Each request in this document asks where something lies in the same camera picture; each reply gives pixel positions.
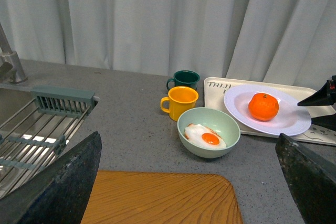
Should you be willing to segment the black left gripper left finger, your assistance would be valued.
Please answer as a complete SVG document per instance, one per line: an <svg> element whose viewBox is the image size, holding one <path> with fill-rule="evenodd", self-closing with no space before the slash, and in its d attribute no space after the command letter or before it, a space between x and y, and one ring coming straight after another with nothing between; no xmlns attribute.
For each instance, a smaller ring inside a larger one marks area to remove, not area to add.
<svg viewBox="0 0 336 224"><path fill-rule="evenodd" d="M1 199L1 223L81 223L97 176L101 137L93 132Z"/></svg>

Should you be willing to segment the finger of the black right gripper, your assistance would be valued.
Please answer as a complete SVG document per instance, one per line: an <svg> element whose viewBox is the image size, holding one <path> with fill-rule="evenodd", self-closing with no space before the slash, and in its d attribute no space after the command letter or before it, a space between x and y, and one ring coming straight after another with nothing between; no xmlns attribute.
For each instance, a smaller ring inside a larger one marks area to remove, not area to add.
<svg viewBox="0 0 336 224"><path fill-rule="evenodd" d="M335 75L313 95L297 103L298 106L326 106L335 104Z"/></svg>
<svg viewBox="0 0 336 224"><path fill-rule="evenodd" d="M325 115L311 119L311 123L317 126L325 127L336 131L336 115Z"/></svg>

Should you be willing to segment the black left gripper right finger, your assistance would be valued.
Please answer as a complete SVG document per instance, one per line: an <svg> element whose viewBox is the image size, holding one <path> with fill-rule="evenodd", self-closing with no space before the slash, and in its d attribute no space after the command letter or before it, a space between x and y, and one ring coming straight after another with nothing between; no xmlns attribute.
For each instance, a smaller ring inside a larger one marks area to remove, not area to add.
<svg viewBox="0 0 336 224"><path fill-rule="evenodd" d="M335 223L335 164L281 133L275 147L305 223Z"/></svg>

